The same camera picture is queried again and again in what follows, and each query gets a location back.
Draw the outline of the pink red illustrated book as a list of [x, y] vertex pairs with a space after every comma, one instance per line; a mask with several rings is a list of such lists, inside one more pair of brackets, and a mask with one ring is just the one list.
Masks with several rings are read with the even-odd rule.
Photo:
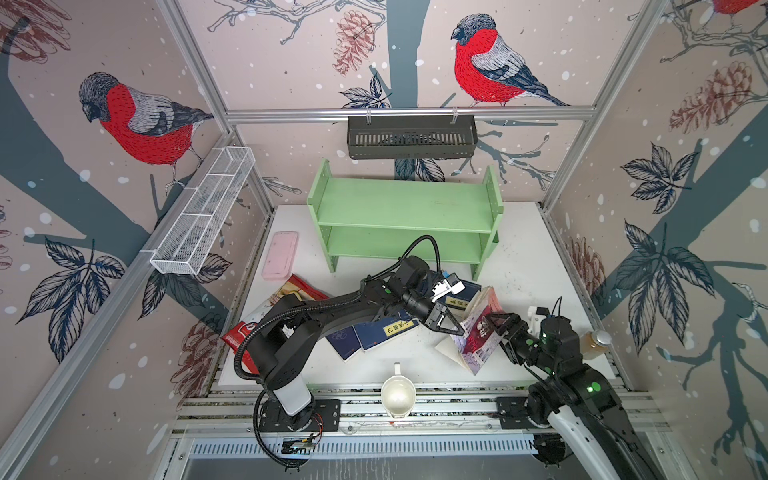
[[451, 301], [448, 306], [452, 313], [459, 314], [460, 326], [465, 333], [447, 335], [434, 349], [476, 376], [500, 342], [500, 335], [489, 316], [501, 313], [501, 304], [494, 288], [486, 286], [466, 303], [462, 311], [456, 310]]

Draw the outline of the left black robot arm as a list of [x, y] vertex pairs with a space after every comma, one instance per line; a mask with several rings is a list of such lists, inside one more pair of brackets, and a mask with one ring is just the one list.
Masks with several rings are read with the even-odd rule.
[[235, 352], [235, 374], [259, 383], [285, 414], [299, 416], [314, 402], [302, 371], [319, 340], [401, 311], [431, 331], [460, 336], [464, 328], [440, 299], [463, 290], [458, 276], [408, 256], [345, 295], [312, 301], [285, 296], [245, 335]]

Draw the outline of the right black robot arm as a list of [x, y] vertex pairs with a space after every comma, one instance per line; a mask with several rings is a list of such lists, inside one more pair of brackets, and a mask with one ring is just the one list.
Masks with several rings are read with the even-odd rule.
[[553, 428], [592, 479], [662, 479], [610, 382], [585, 363], [580, 337], [563, 316], [547, 316], [539, 333], [513, 313], [492, 313], [507, 358], [544, 374], [528, 388], [529, 421]]

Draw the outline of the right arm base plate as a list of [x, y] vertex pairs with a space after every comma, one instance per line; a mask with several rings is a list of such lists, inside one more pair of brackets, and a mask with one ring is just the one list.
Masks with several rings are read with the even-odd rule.
[[529, 416], [526, 397], [497, 397], [495, 404], [494, 417], [499, 420], [503, 430], [540, 429]]

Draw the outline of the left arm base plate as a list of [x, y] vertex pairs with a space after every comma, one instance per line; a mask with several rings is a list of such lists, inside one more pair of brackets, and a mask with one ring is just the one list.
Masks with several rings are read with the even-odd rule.
[[288, 415], [277, 400], [266, 400], [254, 415], [261, 433], [336, 432], [339, 429], [341, 402], [315, 399], [294, 416]]

